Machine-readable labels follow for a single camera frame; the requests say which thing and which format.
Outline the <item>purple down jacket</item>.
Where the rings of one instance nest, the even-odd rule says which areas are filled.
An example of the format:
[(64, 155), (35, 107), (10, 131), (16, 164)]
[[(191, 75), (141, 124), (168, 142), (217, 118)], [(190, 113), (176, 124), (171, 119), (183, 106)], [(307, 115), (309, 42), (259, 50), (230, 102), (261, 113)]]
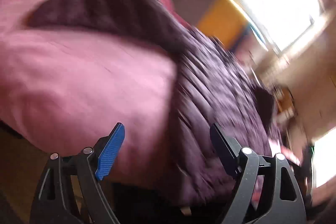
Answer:
[(210, 126), (257, 154), (270, 156), (270, 139), (280, 133), (270, 92), (250, 80), (218, 39), (184, 28), (159, 0), (47, 0), (29, 26), (88, 27), (142, 39), (164, 49), (177, 64), (168, 128), (173, 170), (167, 178), (177, 205), (204, 203), (231, 193), (210, 141)]

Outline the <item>pink bed cover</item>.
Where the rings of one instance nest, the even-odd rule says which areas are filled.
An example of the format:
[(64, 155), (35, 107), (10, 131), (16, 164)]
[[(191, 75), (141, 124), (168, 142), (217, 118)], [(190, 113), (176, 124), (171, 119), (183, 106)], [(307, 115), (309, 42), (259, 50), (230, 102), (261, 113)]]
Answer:
[(62, 156), (94, 145), (121, 122), (125, 140), (109, 179), (159, 186), (169, 170), (174, 61), (132, 38), (28, 27), (44, 1), (1, 0), (1, 120)]

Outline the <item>grey yellow blue headboard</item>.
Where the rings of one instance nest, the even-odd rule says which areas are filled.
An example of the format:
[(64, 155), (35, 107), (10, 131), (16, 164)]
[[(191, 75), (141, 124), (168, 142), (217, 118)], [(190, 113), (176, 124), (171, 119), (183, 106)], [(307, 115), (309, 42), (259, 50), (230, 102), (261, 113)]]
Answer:
[(206, 36), (231, 48), (248, 26), (232, 0), (172, 0), (177, 14)]

